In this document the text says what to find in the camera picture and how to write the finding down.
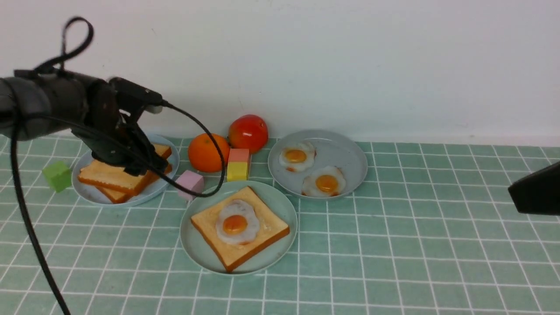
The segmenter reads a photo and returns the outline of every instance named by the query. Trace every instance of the orange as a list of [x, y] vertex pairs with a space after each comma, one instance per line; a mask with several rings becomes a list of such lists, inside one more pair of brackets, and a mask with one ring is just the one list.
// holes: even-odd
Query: orange
[[[230, 157], [230, 145], [224, 137], [214, 133], [212, 136], [216, 139], [227, 165], [227, 159]], [[222, 161], [218, 150], [206, 133], [196, 136], [190, 142], [187, 154], [194, 169], [200, 172], [215, 173], [222, 170]]]

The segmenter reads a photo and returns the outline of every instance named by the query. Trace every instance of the green block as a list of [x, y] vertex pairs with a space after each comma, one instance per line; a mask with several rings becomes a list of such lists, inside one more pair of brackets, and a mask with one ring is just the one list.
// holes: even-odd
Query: green block
[[72, 171], [62, 161], [57, 161], [44, 168], [43, 176], [56, 192], [61, 192], [72, 185]]

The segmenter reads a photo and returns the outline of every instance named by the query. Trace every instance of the egg yolk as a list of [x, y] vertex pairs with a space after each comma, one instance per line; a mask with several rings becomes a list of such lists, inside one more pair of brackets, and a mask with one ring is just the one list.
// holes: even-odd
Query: egg yolk
[[301, 163], [307, 159], [305, 152], [297, 149], [288, 150], [284, 156], [290, 163]]
[[320, 191], [333, 192], [338, 188], [338, 181], [332, 175], [321, 175], [315, 180], [315, 185]]
[[247, 219], [242, 215], [232, 215], [223, 221], [222, 229], [226, 234], [237, 235], [247, 228]]

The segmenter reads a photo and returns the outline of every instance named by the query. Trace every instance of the toast slice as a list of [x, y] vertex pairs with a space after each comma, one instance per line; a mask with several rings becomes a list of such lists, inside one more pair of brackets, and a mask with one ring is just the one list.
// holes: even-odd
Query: toast slice
[[[154, 144], [156, 152], [165, 159], [171, 155], [171, 147]], [[132, 176], [124, 172], [124, 168], [115, 167], [98, 160], [82, 168], [78, 175], [81, 183], [95, 187], [103, 187], [113, 191], [137, 196], [150, 182], [151, 172], [146, 175]]]
[[[173, 166], [171, 164], [167, 165], [167, 168], [165, 169], [165, 174], [166, 175], [169, 174], [169, 172], [171, 172], [172, 169], [173, 169]], [[155, 183], [160, 178], [156, 173], [154, 173], [152, 171], [148, 171], [146, 176], [150, 176], [150, 180], [148, 181], [148, 184], [146, 185], [146, 187]], [[104, 187], [97, 187], [97, 189], [101, 193], [103, 193], [105, 195], [105, 197], [107, 197], [112, 203], [124, 203], [124, 202], [129, 201], [132, 197], [134, 197], [131, 194], [126, 194], [126, 193], [114, 191], [112, 189], [108, 189], [108, 188], [104, 188]]]
[[[225, 243], [216, 234], [216, 221], [221, 210], [235, 199], [250, 204], [260, 223], [256, 238], [243, 245]], [[244, 262], [290, 233], [290, 226], [272, 212], [249, 186], [193, 215], [190, 221], [216, 253], [228, 273], [232, 273]]]

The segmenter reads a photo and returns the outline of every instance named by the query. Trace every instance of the toy block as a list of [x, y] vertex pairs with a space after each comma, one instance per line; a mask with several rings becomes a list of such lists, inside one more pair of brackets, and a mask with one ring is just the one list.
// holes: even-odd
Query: toy block
[[[186, 189], [197, 193], [202, 193], [202, 190], [204, 190], [204, 177], [202, 177], [202, 175], [198, 173], [191, 172], [190, 170], [186, 170], [183, 174], [181, 174], [176, 182]], [[178, 189], [177, 193], [179, 194], [179, 197], [187, 201], [192, 201], [195, 199], [195, 196]]]
[[227, 181], [247, 180], [249, 178], [249, 163], [230, 162], [227, 165]]
[[228, 164], [231, 162], [250, 163], [249, 149], [231, 149]]
[[72, 185], [72, 171], [62, 161], [50, 164], [42, 173], [46, 182], [57, 193]]

